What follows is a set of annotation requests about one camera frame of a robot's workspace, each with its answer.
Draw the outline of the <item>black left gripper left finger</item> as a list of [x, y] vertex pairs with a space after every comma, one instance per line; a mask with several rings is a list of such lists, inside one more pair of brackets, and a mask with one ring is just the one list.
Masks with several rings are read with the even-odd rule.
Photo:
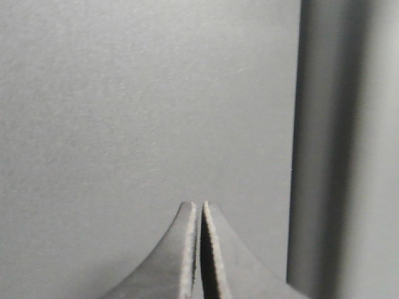
[[103, 298], [191, 298], [196, 269], [197, 206], [182, 202], [144, 261]]

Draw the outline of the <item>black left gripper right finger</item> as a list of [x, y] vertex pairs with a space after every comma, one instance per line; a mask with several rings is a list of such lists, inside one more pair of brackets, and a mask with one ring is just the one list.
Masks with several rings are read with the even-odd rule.
[[305, 298], [255, 257], [209, 201], [201, 211], [199, 257], [205, 298]]

